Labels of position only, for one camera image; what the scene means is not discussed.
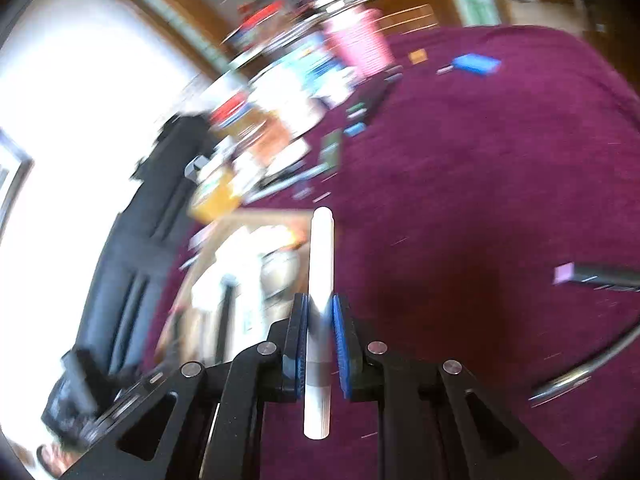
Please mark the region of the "silver grey pen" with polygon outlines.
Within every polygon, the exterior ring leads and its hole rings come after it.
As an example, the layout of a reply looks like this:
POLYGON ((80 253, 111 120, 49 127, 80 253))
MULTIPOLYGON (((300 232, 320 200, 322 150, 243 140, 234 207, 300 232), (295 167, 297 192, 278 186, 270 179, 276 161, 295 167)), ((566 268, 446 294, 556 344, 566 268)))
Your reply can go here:
POLYGON ((292 177, 288 177, 284 180, 281 180, 277 183, 270 184, 263 188, 262 190, 251 192, 247 196, 243 198, 243 204, 248 205, 258 200, 263 200, 266 197, 273 196, 286 188, 290 188, 294 184, 298 182, 303 182, 314 177, 320 176, 320 174, 324 174, 330 169, 330 165, 325 162, 324 164, 314 166, 310 169, 300 172, 299 174, 294 174, 292 177))

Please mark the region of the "blue lighter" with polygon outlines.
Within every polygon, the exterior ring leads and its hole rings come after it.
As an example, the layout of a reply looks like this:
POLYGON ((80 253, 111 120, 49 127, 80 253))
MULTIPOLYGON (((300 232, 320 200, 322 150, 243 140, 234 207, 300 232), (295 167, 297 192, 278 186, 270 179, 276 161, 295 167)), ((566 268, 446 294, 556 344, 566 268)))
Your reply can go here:
POLYGON ((452 60, 451 65, 455 70, 486 76, 494 74, 500 68, 501 61, 489 56, 469 53, 457 56, 452 60))

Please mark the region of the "black markers pair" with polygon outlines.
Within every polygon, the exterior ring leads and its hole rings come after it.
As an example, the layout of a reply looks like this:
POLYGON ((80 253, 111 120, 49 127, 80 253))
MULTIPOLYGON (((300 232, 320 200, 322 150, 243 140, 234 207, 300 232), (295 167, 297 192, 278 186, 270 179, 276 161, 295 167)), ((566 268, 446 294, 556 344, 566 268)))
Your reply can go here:
POLYGON ((366 130, 403 73, 401 65, 394 65, 358 84, 345 108, 343 132, 346 136, 356 136, 366 130))

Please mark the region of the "blue white tissue pack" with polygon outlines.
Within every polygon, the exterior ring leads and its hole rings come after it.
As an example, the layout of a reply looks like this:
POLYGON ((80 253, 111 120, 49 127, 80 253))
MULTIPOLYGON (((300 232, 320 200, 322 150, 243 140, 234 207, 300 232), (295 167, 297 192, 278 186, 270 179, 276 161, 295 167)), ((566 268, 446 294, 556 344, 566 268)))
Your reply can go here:
POLYGON ((281 61, 302 80, 303 88, 329 108, 342 105, 354 93, 359 74, 333 53, 321 32, 312 32, 284 48, 281 61))

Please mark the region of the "green marker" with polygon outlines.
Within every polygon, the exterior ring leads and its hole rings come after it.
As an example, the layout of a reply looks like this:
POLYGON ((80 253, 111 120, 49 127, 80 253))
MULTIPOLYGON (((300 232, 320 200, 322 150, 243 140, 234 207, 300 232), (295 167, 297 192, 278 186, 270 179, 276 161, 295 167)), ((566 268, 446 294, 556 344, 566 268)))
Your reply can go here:
POLYGON ((335 129, 321 139, 319 164, 326 172, 337 172, 341 162, 341 145, 343 130, 335 129))

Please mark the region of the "purple velvet tablecloth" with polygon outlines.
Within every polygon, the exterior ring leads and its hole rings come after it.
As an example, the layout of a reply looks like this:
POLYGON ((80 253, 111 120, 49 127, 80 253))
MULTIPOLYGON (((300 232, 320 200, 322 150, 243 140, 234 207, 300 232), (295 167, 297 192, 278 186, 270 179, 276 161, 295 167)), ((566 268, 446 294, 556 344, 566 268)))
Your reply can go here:
POLYGON ((527 402, 638 321, 635 294, 552 282, 566 262, 639 264, 637 93, 547 27, 441 27, 390 48, 402 78, 337 173, 266 206, 333 211, 336 290, 391 349, 460 361, 575 478, 637 478, 637 346, 527 402), (418 49, 428 60, 412 65, 418 49), (501 66, 455 70, 469 53, 501 66))

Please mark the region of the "black marker pink cap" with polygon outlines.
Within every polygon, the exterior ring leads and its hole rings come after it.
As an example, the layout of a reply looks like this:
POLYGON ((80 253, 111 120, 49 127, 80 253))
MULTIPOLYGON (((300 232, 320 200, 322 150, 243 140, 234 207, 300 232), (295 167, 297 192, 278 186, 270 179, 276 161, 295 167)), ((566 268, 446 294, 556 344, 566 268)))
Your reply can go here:
POLYGON ((638 292, 640 275, 638 271, 616 268, 615 266, 569 262, 554 269, 553 284, 577 284, 597 290, 638 292))

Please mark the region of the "white marker tube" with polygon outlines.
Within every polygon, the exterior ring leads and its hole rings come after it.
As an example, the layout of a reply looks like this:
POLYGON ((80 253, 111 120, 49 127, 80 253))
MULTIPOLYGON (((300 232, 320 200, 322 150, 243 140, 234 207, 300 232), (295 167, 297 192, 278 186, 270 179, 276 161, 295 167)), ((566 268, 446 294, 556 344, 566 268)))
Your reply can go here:
POLYGON ((308 328, 304 389, 304 435, 323 440, 330 433, 334 219, 320 207, 311 217, 308 328))

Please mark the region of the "pink knitted cup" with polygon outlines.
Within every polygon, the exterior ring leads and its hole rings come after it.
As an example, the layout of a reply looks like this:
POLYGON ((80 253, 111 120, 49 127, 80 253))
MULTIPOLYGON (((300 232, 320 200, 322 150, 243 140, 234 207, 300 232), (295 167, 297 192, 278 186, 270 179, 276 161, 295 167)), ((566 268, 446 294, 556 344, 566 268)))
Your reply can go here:
POLYGON ((326 38, 338 56, 363 77, 381 73, 395 62, 390 46, 378 28, 381 16, 379 10, 354 6, 322 24, 326 38))

